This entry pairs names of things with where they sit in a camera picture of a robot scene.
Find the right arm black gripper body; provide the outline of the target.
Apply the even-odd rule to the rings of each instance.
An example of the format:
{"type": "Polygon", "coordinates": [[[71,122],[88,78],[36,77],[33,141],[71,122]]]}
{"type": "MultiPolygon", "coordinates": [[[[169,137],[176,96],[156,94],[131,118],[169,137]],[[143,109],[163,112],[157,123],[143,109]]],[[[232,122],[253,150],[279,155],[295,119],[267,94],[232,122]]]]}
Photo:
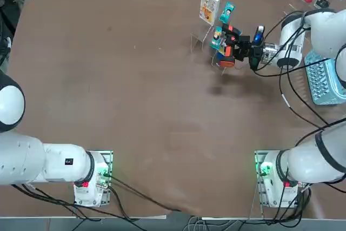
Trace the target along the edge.
{"type": "Polygon", "coordinates": [[[251,43],[251,48],[249,50],[249,65],[251,68],[258,68],[260,61],[263,57],[263,43],[251,43]]]}

